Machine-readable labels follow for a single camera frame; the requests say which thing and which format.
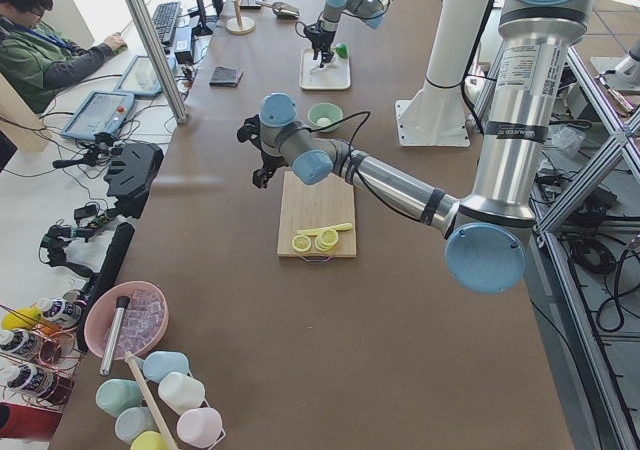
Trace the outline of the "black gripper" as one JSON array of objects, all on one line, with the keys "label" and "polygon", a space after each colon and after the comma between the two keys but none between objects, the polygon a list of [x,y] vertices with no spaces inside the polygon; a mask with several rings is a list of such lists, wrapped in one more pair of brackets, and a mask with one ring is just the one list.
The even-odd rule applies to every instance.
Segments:
[{"label": "black gripper", "polygon": [[319,67],[324,68],[326,65],[332,62],[334,52],[331,49],[335,32],[326,30],[322,27],[320,22],[316,22],[304,27],[304,35],[311,42],[313,50],[313,60],[320,61]]},{"label": "black gripper", "polygon": [[256,169],[252,175],[252,183],[257,188],[266,188],[273,173],[285,166],[285,160],[281,156],[268,154],[262,147],[260,119],[258,115],[246,118],[243,125],[237,130],[237,139],[240,143],[249,141],[260,151],[262,166]]}]

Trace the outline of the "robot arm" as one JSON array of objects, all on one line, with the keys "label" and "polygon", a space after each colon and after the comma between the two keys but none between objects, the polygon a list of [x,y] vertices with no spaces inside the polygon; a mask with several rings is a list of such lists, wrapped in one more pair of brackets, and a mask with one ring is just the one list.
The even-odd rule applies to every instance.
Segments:
[{"label": "robot arm", "polygon": [[[526,267],[535,222],[528,200],[569,48],[585,33],[593,0],[505,0],[503,52],[471,192],[455,198],[349,142],[322,139],[297,118],[293,99],[267,95],[238,130],[261,153],[253,182],[287,166],[305,184],[330,174],[367,189],[398,213],[438,229],[449,271],[464,287],[498,293]],[[405,146],[462,146],[464,82],[493,0],[444,0],[423,88],[396,104]]]},{"label": "robot arm", "polygon": [[393,0],[325,0],[318,19],[305,25],[304,36],[311,42],[313,60],[319,67],[330,63],[334,56],[332,44],[342,15],[348,15],[376,29],[382,22]]}]

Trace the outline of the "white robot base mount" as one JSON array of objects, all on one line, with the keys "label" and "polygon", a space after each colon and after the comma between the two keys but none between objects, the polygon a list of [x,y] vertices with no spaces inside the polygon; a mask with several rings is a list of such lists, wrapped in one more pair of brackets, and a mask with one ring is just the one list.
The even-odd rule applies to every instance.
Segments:
[{"label": "white robot base mount", "polygon": [[424,85],[396,102],[399,143],[405,147],[470,145],[461,96],[484,15],[494,0],[443,0]]}]

